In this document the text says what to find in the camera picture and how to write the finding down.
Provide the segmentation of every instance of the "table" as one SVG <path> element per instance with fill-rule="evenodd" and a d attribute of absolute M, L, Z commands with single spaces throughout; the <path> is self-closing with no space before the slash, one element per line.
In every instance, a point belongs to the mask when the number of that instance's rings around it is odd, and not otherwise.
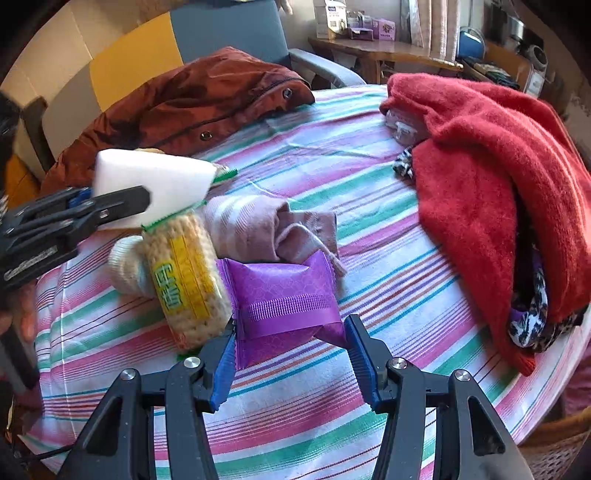
<path fill-rule="evenodd" d="M 381 61 L 407 61 L 429 67 L 459 72 L 462 64 L 443 58 L 439 53 L 410 43 L 387 40 L 350 40 L 348 38 L 308 38 L 314 52 L 321 57 L 334 61 L 333 51 L 354 55 L 361 63 L 361 76 L 367 83 L 380 84 L 382 77 Z"/>
<path fill-rule="evenodd" d="M 385 86 L 314 93 L 316 103 L 265 118 L 199 155 L 239 174 L 210 195 L 267 194 L 292 209 L 337 214 L 341 316 L 361 316 L 369 333 L 419 368 L 471 372 L 519 442 L 541 421 L 591 337 L 583 326 L 536 357 L 522 377 L 492 346 L 457 272 L 418 221 L 414 189 L 395 178 L 402 150 L 378 111 Z M 157 300 L 118 294 L 106 261 L 121 231 L 100 231 L 80 255 L 37 285 L 44 413 L 24 442 L 34 452 L 74 441 L 113 379 L 178 361 Z M 345 350 L 312 340 L 236 373 L 228 401 L 205 415 L 221 479 L 370 478 L 385 417 L 363 403 Z M 421 478 L 431 478 L 435 413 L 426 412 Z M 170 478 L 165 411 L 155 413 L 159 479 Z M 46 461 L 59 468 L 64 456 Z"/>

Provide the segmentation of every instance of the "purple box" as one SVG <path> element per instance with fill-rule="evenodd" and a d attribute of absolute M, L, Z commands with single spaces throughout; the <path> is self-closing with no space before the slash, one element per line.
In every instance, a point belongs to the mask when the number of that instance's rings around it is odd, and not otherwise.
<path fill-rule="evenodd" d="M 372 21 L 374 28 L 374 40 L 391 40 L 396 38 L 396 24 L 383 18 L 374 18 Z"/>

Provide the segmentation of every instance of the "yellow label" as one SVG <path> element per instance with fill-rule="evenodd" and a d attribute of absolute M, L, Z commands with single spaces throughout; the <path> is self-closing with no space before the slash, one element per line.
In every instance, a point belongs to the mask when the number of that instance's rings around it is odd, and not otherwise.
<path fill-rule="evenodd" d="M 188 299 L 193 314 L 198 319 L 209 318 L 203 296 L 213 293 L 213 283 L 205 267 L 203 254 L 197 248 L 188 249 L 182 236 L 173 238 L 170 245 L 183 286 L 183 294 Z"/>
<path fill-rule="evenodd" d="M 160 304 L 166 313 L 177 313 L 186 308 L 186 300 L 178 276 L 178 268 L 172 261 L 160 262 L 152 270 L 154 285 Z"/>

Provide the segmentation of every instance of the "box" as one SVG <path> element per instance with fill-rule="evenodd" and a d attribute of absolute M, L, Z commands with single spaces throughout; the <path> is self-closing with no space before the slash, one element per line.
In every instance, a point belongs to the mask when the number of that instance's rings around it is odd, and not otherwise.
<path fill-rule="evenodd" d="M 374 18 L 372 21 L 374 40 L 391 40 L 396 38 L 396 24 L 383 18 Z"/>
<path fill-rule="evenodd" d="M 336 0 L 314 0 L 316 37 L 333 39 L 347 33 L 347 7 Z"/>
<path fill-rule="evenodd" d="M 359 16 L 359 23 L 361 28 L 373 28 L 374 22 L 373 19 L 369 15 L 361 14 Z"/>
<path fill-rule="evenodd" d="M 349 38 L 352 40 L 369 40 L 374 39 L 374 31 L 371 28 L 350 28 Z"/>

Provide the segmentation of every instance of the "gray chair armrest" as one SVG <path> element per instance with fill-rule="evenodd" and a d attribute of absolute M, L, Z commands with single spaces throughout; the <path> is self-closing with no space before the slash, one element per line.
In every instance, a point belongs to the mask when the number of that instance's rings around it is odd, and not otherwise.
<path fill-rule="evenodd" d="M 365 81 L 352 70 L 338 63 L 326 60 L 309 51 L 299 48 L 289 49 L 290 60 L 311 70 L 322 78 L 328 80 L 337 88 L 365 85 Z"/>

